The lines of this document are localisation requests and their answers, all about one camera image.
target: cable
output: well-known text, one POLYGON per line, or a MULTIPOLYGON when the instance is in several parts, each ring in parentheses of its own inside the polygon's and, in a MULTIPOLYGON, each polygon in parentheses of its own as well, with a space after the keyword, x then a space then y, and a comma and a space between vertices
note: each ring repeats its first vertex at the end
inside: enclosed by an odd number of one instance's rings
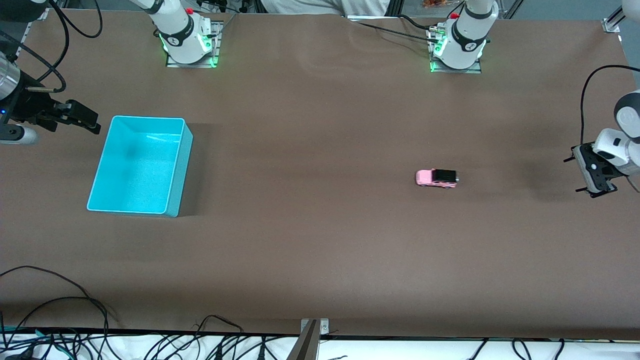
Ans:
POLYGON ((243 356, 245 356, 246 354, 248 354, 249 352, 251 352, 251 350, 253 350, 253 349, 255 349, 255 348, 259 347, 259 346, 260 346, 260 345, 262 345, 263 343, 268 343, 269 341, 273 341, 273 340, 277 340, 277 339, 287 338, 287 337, 289 337, 289 336, 290 336, 290 335, 281 335, 281 336, 276 336, 276 337, 274 337, 274 338, 271 338, 271 339, 267 339, 267 340, 261 341, 259 344, 256 344, 256 345, 254 345, 254 346, 250 347, 247 351, 245 351, 245 352, 243 352, 242 354, 240 354, 240 356, 238 356, 238 357, 236 358, 236 360, 240 360, 240 359, 242 359, 242 357, 243 357, 243 356))
POLYGON ((224 9, 224 10, 231 10, 231 11, 233 11, 233 12, 235 12, 235 13, 240 13, 240 11, 239 11, 239 10, 236 10, 236 9, 234 9, 234 8, 230 7, 230 6, 225 6, 225 5, 220 5, 220 4, 218 4, 218 3, 214 3, 212 0, 199 0, 198 2, 199 2, 199 3, 207 3, 207 4, 209 4, 209 5, 217 6, 217 7, 218 7, 218 8, 220 8, 220 9, 224 9))
POLYGON ((560 347, 554 356, 554 360, 558 360, 560 358, 560 354, 562 354, 562 350, 564 350, 564 339, 560 339, 560 347))
POLYGON ((420 25, 417 22, 413 21, 413 19, 410 18, 407 15, 400 14, 400 15, 396 15, 396 17, 399 17, 399 18, 407 20, 408 22, 411 23, 411 25, 415 26, 416 28, 423 29, 423 30, 428 30, 429 29, 429 26, 420 25))
POLYGON ((524 3, 524 0, 520 0, 520 3, 518 4, 518 6, 513 10, 511 15, 509 15, 509 17, 507 17, 507 19, 513 19, 513 16, 516 15, 516 12, 518 12, 520 7, 522 6, 522 3, 524 3))
POLYGON ((627 182, 629 183, 629 185, 631 185, 631 187, 637 192, 640 193, 640 188, 638 188, 638 185, 636 184, 635 181, 631 180, 630 176, 625 176, 627 178, 627 182))
POLYGON ((464 4, 465 4, 464 1, 460 1, 460 4, 456 5, 455 8, 449 11, 449 14, 447 15, 447 19, 451 16, 452 13, 454 13, 459 7, 463 6, 464 4))
POLYGON ((400 31, 396 31, 396 30, 385 29, 385 28, 381 28, 379 26, 375 26, 375 25, 371 25, 371 24, 365 24, 363 22, 357 22, 357 23, 362 25, 362 26, 367 26, 369 28, 374 28, 374 29, 378 29, 378 30, 382 30, 382 31, 387 31, 389 33, 398 34, 398 35, 402 35, 402 36, 405 36, 405 37, 416 38, 416 39, 424 40, 424 41, 427 41, 427 42, 438 42, 436 39, 432 39, 432 38, 418 37, 418 36, 407 34, 407 33, 401 33, 400 31))
POLYGON ((96 32, 93 35, 86 34, 82 30, 78 29, 78 27, 73 22, 71 22, 71 20, 69 20, 69 18, 65 15, 65 13, 62 13, 62 17, 65 18, 65 20, 69 23, 69 25, 71 25, 71 27, 74 30, 76 30, 80 35, 86 38, 97 38, 102 33, 102 11, 100 10, 100 6, 98 5, 98 0, 93 0, 93 3, 95 4, 95 9, 98 10, 98 20, 100 22, 98 27, 98 32, 96 32))
POLYGON ((582 87, 582 94, 580 95, 580 144, 581 145, 584 144, 584 94, 587 91, 587 86, 589 85, 589 81, 591 81, 591 78, 598 71, 604 70, 604 69, 611 69, 611 68, 627 69, 631 71, 640 72, 639 68, 633 67, 633 66, 627 66, 627 65, 604 65, 591 72, 589 77, 587 77, 587 80, 584 82, 584 86, 582 87))
POLYGON ((269 355, 271 355, 271 357, 273 358, 273 360, 278 360, 278 358, 276 357, 276 355, 273 355, 273 353, 271 352, 271 349, 269 349, 269 347, 267 346, 267 344, 264 344, 264 350, 267 350, 267 352, 269 353, 269 355))
POLYGON ((68 277, 65 277, 64 275, 61 275, 61 274, 59 274, 59 273, 57 273, 57 272, 55 272, 55 271, 48 270, 48 269, 45 269, 45 268, 39 268, 39 267, 37 267, 37 266, 33 266, 33 265, 22 265, 22 266, 16 266, 15 268, 11 268, 11 269, 9 269, 9 270, 7 270, 7 271, 5 271, 5 272, 1 273, 1 274, 0 274, 0 277, 3 277, 3 276, 5 276, 5 275, 7 275, 7 274, 9 274, 9 273, 12 273, 12 272, 14 272, 14 271, 16 271, 16 270, 20 270, 20 269, 33 269, 33 270, 38 270, 38 271, 41 271, 41 272, 46 272, 47 274, 51 274, 51 275, 57 276, 57 277, 59 277, 60 279, 63 279, 64 281, 67 281, 69 284, 71 284, 71 285, 75 286, 76 288, 80 289, 80 291, 81 291, 81 292, 82 292, 86 297, 91 297, 91 296, 89 296, 89 293, 87 292, 87 290, 86 290, 84 287, 82 287, 82 286, 81 286, 80 284, 78 284, 77 282, 75 282, 75 281, 73 281, 73 280, 69 279, 68 277))
POLYGON ((489 342, 489 338, 484 338, 482 340, 482 343, 480 344, 480 346, 478 346, 478 348, 476 349, 476 352, 474 352, 474 355, 472 357, 470 357, 468 360, 476 360, 476 358, 478 357, 478 354, 480 354, 480 351, 482 351, 482 348, 489 342))
POLYGON ((521 360, 531 360, 531 354, 529 353, 529 348, 527 348, 527 344, 524 343, 524 341, 522 341, 522 339, 513 339, 511 340, 511 348, 513 349, 513 352, 521 359, 521 360), (520 355, 518 349, 516 349, 516 342, 519 342, 522 344, 522 347, 524 347, 524 351, 527 353, 527 359, 525 359, 522 355, 520 355))
POLYGON ((3 37, 9 40, 10 42, 12 42, 14 45, 17 45, 23 48, 27 53, 31 54, 39 62, 43 63, 46 67, 49 68, 49 70, 51 70, 51 72, 53 72, 56 75, 56 77, 60 80, 60 87, 57 89, 51 90, 52 93, 57 94, 59 92, 65 91, 65 89, 67 88, 67 82, 65 81, 65 78, 63 78, 62 75, 56 70, 56 68, 54 68, 53 65, 51 65, 47 60, 45 60, 42 56, 38 55, 38 53, 36 53, 35 51, 31 50, 27 45, 24 45, 23 43, 19 42, 18 40, 14 39, 11 35, 5 33, 2 30, 0 30, 0 37, 3 37))
POLYGON ((6 333, 4 332, 4 316, 2 315, 2 311, 0 311, 0 332, 2 332, 2 341, 4 344, 4 348, 7 348, 9 344, 6 342, 6 333))
MULTIPOLYGON (((62 28, 65 30, 65 46, 63 47, 62 52, 60 53, 60 56, 58 57, 56 62, 54 62, 53 65, 52 65, 54 68, 57 69, 58 65, 60 65, 62 60, 65 58, 65 55, 67 55, 67 51, 69 50, 69 27, 67 26, 67 22, 65 21, 65 18, 63 17, 63 14, 62 14, 62 10, 60 10, 60 7, 58 7, 58 4, 56 4, 56 2, 54 0, 49 0, 49 4, 53 8, 53 10, 56 12, 56 14, 58 14, 58 18, 60 19, 60 22, 62 23, 62 28)), ((42 74, 42 76, 40 76, 36 80, 38 80, 38 82, 40 82, 40 81, 44 80, 47 76, 49 76, 49 74, 51 74, 51 73, 52 73, 51 69, 48 69, 47 72, 42 74)))

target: black cable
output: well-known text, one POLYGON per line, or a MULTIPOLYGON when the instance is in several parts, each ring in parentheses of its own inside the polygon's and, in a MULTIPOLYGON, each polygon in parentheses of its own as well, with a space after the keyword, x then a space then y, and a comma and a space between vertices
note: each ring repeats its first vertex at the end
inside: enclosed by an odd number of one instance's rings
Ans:
POLYGON ((463 6, 464 4, 465 4, 464 1, 460 1, 460 4, 456 5, 455 8, 449 11, 449 14, 447 15, 447 19, 451 16, 452 13, 454 13, 459 7, 463 6))
POLYGON ((513 352, 521 359, 521 360, 531 360, 531 354, 529 353, 529 348, 527 348, 527 344, 524 343, 524 341, 522 341, 522 339, 513 339, 511 340, 511 348, 513 349, 513 352), (518 349, 516 349, 516 342, 519 342, 522 344, 522 347, 524 347, 524 351, 527 353, 527 359, 525 359, 522 355, 520 355, 518 349))
POLYGON ((476 358, 478 357, 478 354, 480 354, 480 351, 482 351, 482 348, 489 342, 489 338, 484 338, 482 339, 482 343, 480 344, 480 346, 478 346, 478 348, 476 349, 476 352, 474 352, 474 355, 472 357, 469 358, 469 360, 476 360, 476 358))
MULTIPOLYGON (((180 348, 178 348, 178 349, 177 349, 176 351, 174 351, 173 353, 171 353, 167 358, 165 358, 165 360, 169 360, 169 358, 171 358, 171 356, 173 356, 173 355, 177 354, 177 352, 178 352, 178 351, 180 351, 180 350, 184 350, 186 347, 190 346, 190 344, 192 344, 194 341, 198 341, 198 343, 199 343, 200 338, 202 338, 203 336, 198 337, 198 334, 200 333, 200 331, 201 331, 202 329, 204 329, 204 327, 205 327, 205 326, 206 326, 206 324, 207 324, 207 321, 208 321, 210 318, 216 318, 216 319, 218 319, 218 320, 222 321, 223 323, 226 323, 226 324, 228 324, 228 325, 231 325, 231 326, 233 326, 233 327, 238 328, 238 329, 240 330, 240 333, 241 333, 241 334, 244 332, 244 329, 243 329, 240 325, 238 325, 238 324, 236 324, 236 323, 232 322, 231 320, 229 320, 229 319, 227 319, 227 318, 225 318, 225 317, 223 317, 223 316, 221 316, 221 315, 217 315, 217 314, 207 315, 207 316, 206 316, 206 317, 205 317, 205 318, 200 322, 200 325, 198 325, 198 329, 197 329, 197 330, 196 330, 196 332, 194 333, 194 335, 193 335, 193 339, 192 339, 192 340, 190 340, 190 341, 188 341, 187 343, 185 343, 183 346, 181 346, 180 348)), ((239 342, 240 342, 240 341, 239 341, 239 336, 238 336, 238 337, 236 338, 236 344, 235 344, 235 345, 234 345, 234 347, 233 347, 233 349, 234 349, 234 357, 235 357, 235 348, 236 348, 236 346, 237 346, 237 344, 238 344, 239 342)))
MULTIPOLYGON (((98 310, 100 310, 100 312, 102 313, 102 315, 105 318, 105 321, 107 321, 107 314, 106 314, 106 310, 104 309, 104 306, 102 305, 101 302, 99 302, 99 300, 90 298, 90 297, 58 297, 52 300, 48 300, 46 302, 43 302, 42 304, 36 306, 36 308, 34 308, 33 310, 31 310, 27 316, 25 316, 16 326, 16 328, 19 328, 22 324, 26 323, 27 320, 29 320, 29 318, 36 313, 39 309, 43 308, 44 306, 51 304, 53 302, 57 302, 57 301, 61 301, 61 300, 88 300, 90 301, 98 310)), ((13 336, 15 335, 15 333, 13 333, 10 337, 9 337, 9 342, 11 342, 11 340, 13 339, 13 336)))
POLYGON ((64 281, 67 281, 68 283, 70 283, 71 285, 75 286, 76 288, 80 289, 80 291, 86 296, 86 297, 91 297, 89 296, 89 293, 87 292, 87 290, 85 288, 83 288, 80 284, 78 284, 77 282, 69 279, 68 277, 65 277, 64 275, 60 275, 59 273, 52 271, 52 270, 48 270, 45 268, 39 268, 37 266, 32 266, 32 265, 22 265, 22 266, 16 266, 15 268, 11 268, 3 273, 0 274, 0 277, 5 276, 6 274, 9 274, 11 272, 14 272, 16 270, 20 270, 20 269, 33 269, 33 270, 38 270, 41 272, 46 272, 47 274, 51 274, 54 276, 59 277, 60 279, 63 279, 64 281))
POLYGON ((554 360, 558 360, 560 358, 560 354, 562 354, 562 350, 564 350, 564 339, 560 339, 560 347, 556 352, 556 356, 554 356, 554 360))
POLYGON ((213 5, 213 6, 217 6, 218 8, 220 8, 220 9, 224 9, 224 10, 231 10, 231 11, 233 11, 233 12, 235 12, 235 13, 241 13, 239 10, 236 10, 236 9, 234 9, 234 8, 232 8, 232 7, 229 7, 229 6, 225 6, 225 5, 220 5, 220 4, 218 4, 218 3, 214 3, 214 2, 213 2, 213 1, 211 1, 211 0, 200 0, 199 2, 200 2, 200 3, 207 3, 207 4, 209 4, 209 5, 213 5))
POLYGON ((47 347, 47 350, 44 352, 44 354, 40 358, 41 360, 47 360, 47 356, 49 355, 49 352, 51 351, 51 348, 53 347, 53 343, 54 343, 54 339, 53 339, 53 335, 51 335, 51 341, 49 342, 49 347, 47 347))
POLYGON ((2 341, 4 344, 4 348, 7 348, 9 344, 6 342, 6 333, 4 332, 4 316, 2 315, 2 311, 0 310, 0 331, 2 332, 2 341))
POLYGON ((382 30, 382 31, 387 31, 389 33, 398 34, 398 35, 402 35, 402 36, 405 36, 405 37, 416 38, 416 39, 424 40, 424 41, 427 41, 427 42, 438 42, 436 39, 432 39, 432 38, 418 37, 418 36, 407 34, 407 33, 401 33, 400 31, 396 31, 396 30, 381 28, 379 26, 375 26, 375 25, 371 25, 371 24, 365 24, 364 22, 359 22, 359 21, 356 21, 356 22, 358 24, 362 25, 362 26, 367 26, 369 28, 374 28, 374 29, 378 29, 378 30, 382 30))
POLYGON ((584 93, 587 91, 587 85, 589 85, 589 81, 591 81, 591 78, 598 71, 604 70, 604 69, 611 69, 611 68, 627 69, 631 71, 640 72, 639 68, 633 67, 633 66, 627 66, 627 65, 604 65, 591 72, 591 74, 587 78, 587 81, 584 82, 584 86, 582 87, 582 94, 580 95, 580 145, 584 144, 584 93))
POLYGON ((524 0, 522 0, 520 2, 520 4, 518 4, 518 6, 513 10, 511 15, 507 19, 513 19, 513 16, 516 15, 516 12, 518 12, 518 10, 520 9, 520 7, 522 6, 523 3, 524 3, 524 0))
POLYGON ((31 54, 39 62, 43 63, 46 67, 49 68, 49 70, 51 70, 51 72, 53 72, 56 75, 56 77, 60 80, 60 87, 57 89, 53 89, 53 91, 51 91, 52 93, 57 94, 59 92, 65 91, 65 89, 67 88, 67 82, 65 81, 65 78, 63 78, 62 75, 56 70, 56 68, 54 68, 53 65, 51 65, 47 60, 45 60, 42 56, 38 55, 38 53, 36 53, 35 51, 31 50, 27 45, 24 45, 23 43, 19 42, 18 40, 14 39, 11 35, 5 33, 2 30, 0 30, 0 37, 3 37, 9 40, 10 42, 12 42, 14 45, 17 45, 23 48, 27 53, 31 54))
MULTIPOLYGON (((56 62, 54 62, 52 65, 54 68, 57 69, 58 65, 60 65, 62 60, 65 58, 65 55, 67 55, 67 51, 69 50, 69 27, 67 26, 67 22, 65 21, 65 18, 63 17, 63 14, 62 14, 62 10, 60 10, 60 7, 58 7, 58 4, 56 4, 54 0, 49 0, 49 4, 53 8, 53 10, 56 12, 56 14, 58 14, 58 18, 62 23, 62 28, 65 30, 65 46, 62 48, 62 52, 60 53, 60 56, 58 57, 56 62)), ((42 74, 42 76, 40 76, 36 80, 42 81, 51 73, 52 73, 51 69, 48 69, 47 72, 42 74)))
POLYGON ((400 14, 400 15, 396 15, 396 17, 399 17, 399 18, 402 18, 404 20, 407 20, 408 22, 411 23, 411 25, 415 26, 416 28, 423 29, 423 30, 428 30, 429 29, 429 26, 420 25, 417 22, 413 21, 413 19, 410 18, 407 15, 400 14))
POLYGON ((274 337, 274 338, 271 338, 271 339, 267 339, 267 340, 261 341, 259 344, 256 344, 256 345, 254 345, 254 346, 250 347, 247 351, 245 351, 245 352, 243 352, 242 354, 240 354, 240 356, 238 356, 238 357, 236 358, 236 360, 240 360, 240 359, 242 359, 242 357, 243 357, 243 356, 245 356, 246 354, 248 354, 249 352, 251 352, 251 350, 253 350, 253 349, 255 349, 255 348, 259 347, 259 346, 260 346, 261 344, 263 344, 263 343, 268 343, 269 341, 273 341, 273 340, 277 340, 277 339, 282 339, 282 338, 288 338, 288 337, 289 337, 289 335, 281 335, 281 336, 276 336, 276 337, 274 337))
POLYGON ((269 347, 267 346, 267 344, 264 344, 264 349, 267 350, 267 352, 269 353, 269 355, 271 355, 271 357, 273 358, 273 360, 278 360, 278 358, 276 357, 276 355, 273 355, 273 353, 271 352, 271 349, 269 349, 269 347))
POLYGON ((238 344, 240 344, 241 342, 243 342, 244 340, 249 339, 249 336, 245 336, 242 340, 240 340, 240 336, 236 336, 236 343, 233 344, 233 346, 231 346, 230 348, 226 349, 225 351, 222 352, 222 356, 224 357, 225 355, 227 355, 232 349, 236 349, 236 347, 238 346, 238 344))
POLYGON ((98 11, 98 20, 100 22, 98 27, 98 32, 96 32, 93 35, 89 35, 87 33, 84 33, 82 30, 78 29, 78 27, 73 22, 71 22, 71 20, 69 20, 69 18, 65 15, 65 13, 62 13, 62 17, 65 18, 65 20, 69 23, 69 25, 71 25, 71 27, 74 30, 76 30, 80 35, 86 38, 97 38, 102 33, 102 11, 100 10, 100 6, 98 5, 98 0, 93 0, 93 3, 95 4, 95 9, 98 11))

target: metal bracket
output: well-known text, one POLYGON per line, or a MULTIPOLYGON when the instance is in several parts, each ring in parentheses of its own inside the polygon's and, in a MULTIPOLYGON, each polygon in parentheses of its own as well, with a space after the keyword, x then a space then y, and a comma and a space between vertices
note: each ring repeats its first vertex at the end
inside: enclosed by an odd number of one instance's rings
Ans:
POLYGON ((602 29, 605 33, 613 34, 619 33, 620 27, 618 24, 626 18, 625 13, 622 11, 622 5, 609 15, 608 18, 602 19, 602 29))
POLYGON ((320 345, 320 330, 322 328, 321 322, 326 320, 326 330, 329 329, 327 319, 304 319, 307 321, 302 325, 303 330, 296 343, 293 345, 293 349, 287 356, 287 360, 317 360, 318 346, 320 345))
POLYGON ((211 52, 202 57, 202 59, 190 63, 183 64, 175 61, 167 54, 167 67, 182 67, 188 69, 211 69, 218 66, 218 58, 220 57, 220 46, 222 44, 222 29, 224 28, 222 21, 211 21, 210 31, 205 29, 205 33, 210 33, 211 38, 205 39, 205 45, 211 45, 211 52))
MULTIPOLYGON (((305 327, 307 326, 310 320, 313 320, 313 319, 302 319, 302 321, 300 321, 301 333, 305 330, 305 327)), ((327 335, 329 333, 329 319, 318 319, 318 320, 320 320, 320 335, 327 335)))
POLYGON ((438 42, 430 42, 429 43, 429 58, 431 61, 431 72, 452 72, 455 74, 481 74, 482 68, 480 67, 480 59, 476 59, 473 65, 466 69, 453 69, 445 65, 444 62, 437 56, 435 56, 435 51, 440 50, 438 46, 442 46, 442 37, 444 35, 442 22, 437 26, 431 26, 427 31, 427 38, 435 39, 438 42))

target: green led light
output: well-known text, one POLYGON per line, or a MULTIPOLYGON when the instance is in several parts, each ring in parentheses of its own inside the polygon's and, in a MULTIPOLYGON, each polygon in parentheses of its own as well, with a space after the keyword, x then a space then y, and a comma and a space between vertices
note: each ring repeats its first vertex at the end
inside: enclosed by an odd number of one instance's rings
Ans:
POLYGON ((211 48, 211 43, 209 42, 209 39, 207 39, 207 42, 205 43, 205 37, 198 37, 198 41, 200 42, 200 46, 202 46, 202 50, 203 51, 209 51, 209 49, 211 48))
POLYGON ((218 55, 216 55, 216 56, 212 56, 212 57, 209 59, 209 65, 211 65, 211 67, 214 67, 214 68, 215 68, 215 67, 218 67, 218 58, 219 58, 219 56, 218 56, 218 55))

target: mounting plate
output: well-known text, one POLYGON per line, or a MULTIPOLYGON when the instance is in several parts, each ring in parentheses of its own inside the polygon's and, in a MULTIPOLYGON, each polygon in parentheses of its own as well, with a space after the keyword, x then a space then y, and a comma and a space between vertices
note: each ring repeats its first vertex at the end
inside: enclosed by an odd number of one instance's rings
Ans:
POLYGON ((602 29, 604 30, 604 32, 609 34, 620 32, 620 27, 618 25, 615 25, 614 27, 609 26, 608 19, 602 19, 602 29))
MULTIPOLYGON (((309 320, 313 319, 302 319, 300 322, 300 332, 305 329, 309 320)), ((320 319, 320 335, 327 335, 329 333, 329 319, 320 319)))
MULTIPOLYGON (((442 36, 444 34, 444 28, 440 25, 442 22, 438 24, 438 26, 431 26, 428 30, 426 30, 427 38, 436 39, 438 41, 442 40, 442 36)), ((429 57, 431 59, 431 72, 451 72, 455 74, 481 74, 482 69, 480 68, 480 59, 477 59, 473 65, 466 69, 453 69, 445 65, 444 62, 440 58, 434 55, 435 49, 437 46, 440 46, 440 43, 430 42, 429 43, 429 57)))
POLYGON ((183 64, 175 61, 171 56, 167 54, 166 66, 167 67, 182 67, 187 69, 211 69, 218 66, 218 58, 220 57, 220 45, 222 43, 222 21, 211 21, 211 35, 212 37, 206 41, 211 42, 211 52, 202 57, 202 59, 190 63, 183 64))

